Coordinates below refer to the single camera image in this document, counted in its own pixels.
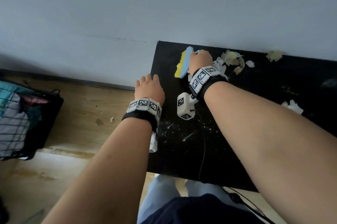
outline light blue pants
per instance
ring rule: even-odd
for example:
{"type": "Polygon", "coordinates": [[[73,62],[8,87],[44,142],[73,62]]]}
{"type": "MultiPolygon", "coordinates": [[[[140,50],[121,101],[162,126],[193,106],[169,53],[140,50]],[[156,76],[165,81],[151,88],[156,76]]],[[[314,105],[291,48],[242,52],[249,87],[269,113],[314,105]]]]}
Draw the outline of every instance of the light blue pants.
{"type": "MultiPolygon", "coordinates": [[[[188,196],[213,194],[226,205],[249,211],[246,206],[234,203],[218,185],[188,180],[185,183],[185,187],[188,196]]],[[[148,193],[138,212],[137,224],[145,221],[147,217],[175,197],[180,197],[180,194],[175,186],[174,179],[170,176],[158,175],[149,185],[148,193]]]]}

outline blue and yellow brush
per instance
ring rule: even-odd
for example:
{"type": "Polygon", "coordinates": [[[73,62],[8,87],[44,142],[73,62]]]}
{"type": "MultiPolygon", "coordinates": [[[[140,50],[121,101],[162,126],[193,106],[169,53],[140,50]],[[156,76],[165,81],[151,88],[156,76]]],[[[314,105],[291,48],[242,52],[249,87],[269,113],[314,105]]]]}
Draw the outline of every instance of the blue and yellow brush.
{"type": "Polygon", "coordinates": [[[189,55],[191,52],[194,52],[193,47],[188,47],[184,52],[181,53],[180,62],[177,65],[177,70],[174,74],[175,78],[183,78],[187,74],[189,55]]]}

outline hand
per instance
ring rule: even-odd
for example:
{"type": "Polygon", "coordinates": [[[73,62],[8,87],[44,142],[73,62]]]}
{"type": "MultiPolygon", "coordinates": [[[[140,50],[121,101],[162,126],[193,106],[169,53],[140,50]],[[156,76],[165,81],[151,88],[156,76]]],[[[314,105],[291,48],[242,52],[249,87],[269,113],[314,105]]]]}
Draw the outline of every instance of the hand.
{"type": "Polygon", "coordinates": [[[201,67],[205,66],[212,66],[213,65],[213,58],[210,53],[206,50],[200,50],[199,54],[195,52],[191,52],[190,54],[190,61],[188,64],[188,72],[193,75],[193,73],[200,69],[201,67]]]}
{"type": "Polygon", "coordinates": [[[165,102],[165,93],[162,89],[159,77],[157,74],[153,75],[153,79],[151,74],[143,76],[141,81],[136,81],[135,91],[134,91],[134,99],[139,99],[141,97],[151,98],[158,102],[161,107],[165,102]]]}

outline person's left hand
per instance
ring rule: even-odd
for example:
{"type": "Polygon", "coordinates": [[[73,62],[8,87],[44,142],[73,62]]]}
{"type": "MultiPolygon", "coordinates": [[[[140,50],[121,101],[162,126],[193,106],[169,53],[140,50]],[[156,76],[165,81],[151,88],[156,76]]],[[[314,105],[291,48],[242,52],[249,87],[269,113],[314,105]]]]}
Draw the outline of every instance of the person's left hand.
{"type": "Polygon", "coordinates": [[[134,91],[134,99],[139,99],[141,97],[151,98],[158,102],[161,107],[165,102],[165,93],[162,89],[159,77],[157,74],[151,77],[151,74],[143,76],[141,81],[136,81],[135,91],[134,91]]]}

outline black table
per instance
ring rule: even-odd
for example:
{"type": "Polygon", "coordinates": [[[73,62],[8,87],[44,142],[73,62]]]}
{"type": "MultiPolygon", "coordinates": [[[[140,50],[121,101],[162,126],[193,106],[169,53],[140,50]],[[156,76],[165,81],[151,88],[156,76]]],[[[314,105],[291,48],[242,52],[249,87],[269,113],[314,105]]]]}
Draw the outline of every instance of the black table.
{"type": "MultiPolygon", "coordinates": [[[[209,51],[214,60],[226,52],[224,48],[158,42],[151,74],[159,75],[166,101],[158,128],[158,151],[149,154],[148,171],[199,180],[204,155],[204,133],[206,154],[200,180],[257,191],[207,107],[196,104],[203,126],[197,115],[189,121],[177,116],[177,97],[190,90],[187,76],[178,79],[174,73],[181,53],[188,46],[192,46],[195,51],[209,51]]],[[[255,62],[255,67],[246,65],[239,75],[232,72],[232,66],[227,68],[226,74],[231,84],[278,104],[293,99],[304,109],[303,116],[337,136],[334,117],[337,113],[337,62],[283,56],[278,62],[271,63],[266,53],[233,51],[242,54],[245,61],[255,62]]]]}

